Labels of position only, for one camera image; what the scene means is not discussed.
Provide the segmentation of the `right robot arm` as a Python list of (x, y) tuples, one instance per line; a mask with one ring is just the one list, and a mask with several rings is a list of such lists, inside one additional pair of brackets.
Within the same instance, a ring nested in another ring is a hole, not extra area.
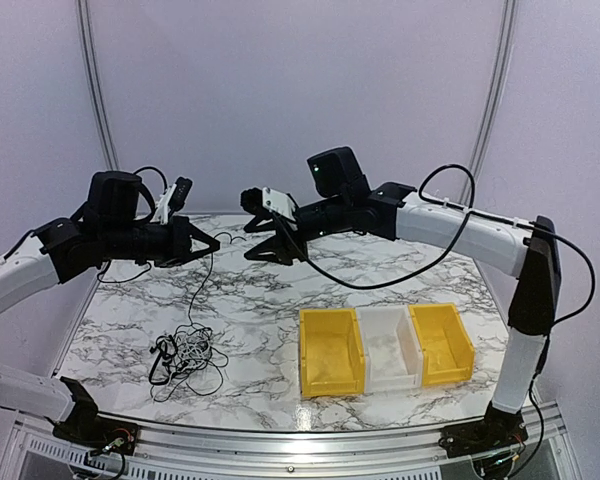
[(548, 349), (561, 284), (552, 221), (497, 217), (395, 182), (373, 189), (349, 147), (317, 154), (307, 164), (318, 202), (300, 207), (290, 195), (270, 188), (241, 193), (241, 208), (253, 217), (245, 231), (273, 234), (245, 258), (290, 265), (309, 259), (310, 241), (356, 232), (440, 247), (515, 278), (509, 340), (492, 400), (482, 419), (444, 428), (440, 445), (459, 455), (525, 439), (522, 407)]

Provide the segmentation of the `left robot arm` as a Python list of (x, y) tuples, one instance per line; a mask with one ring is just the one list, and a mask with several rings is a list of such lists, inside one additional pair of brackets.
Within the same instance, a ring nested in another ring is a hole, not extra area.
[[(192, 185), (180, 177), (155, 199), (136, 173), (95, 173), (86, 201), (71, 217), (26, 232), (0, 256), (0, 314), (114, 260), (173, 268), (218, 251), (216, 239), (179, 213)], [(0, 407), (45, 417), (86, 445), (106, 436), (98, 406), (73, 379), (0, 363)]]

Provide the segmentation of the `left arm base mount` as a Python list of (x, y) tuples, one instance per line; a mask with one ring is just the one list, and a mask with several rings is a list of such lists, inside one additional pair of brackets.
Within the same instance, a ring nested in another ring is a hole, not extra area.
[(64, 420), (52, 420), (53, 435), (98, 453), (113, 451), (132, 455), (135, 451), (139, 426), (136, 423), (103, 417), (93, 397), (79, 381), (62, 376), (73, 404)]

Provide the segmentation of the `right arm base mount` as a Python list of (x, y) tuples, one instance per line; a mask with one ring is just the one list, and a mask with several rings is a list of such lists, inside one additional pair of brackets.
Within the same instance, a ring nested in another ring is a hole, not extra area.
[(479, 419), (443, 427), (438, 446), (448, 458), (457, 458), (521, 446), (527, 439), (522, 409), (509, 412), (490, 401)]

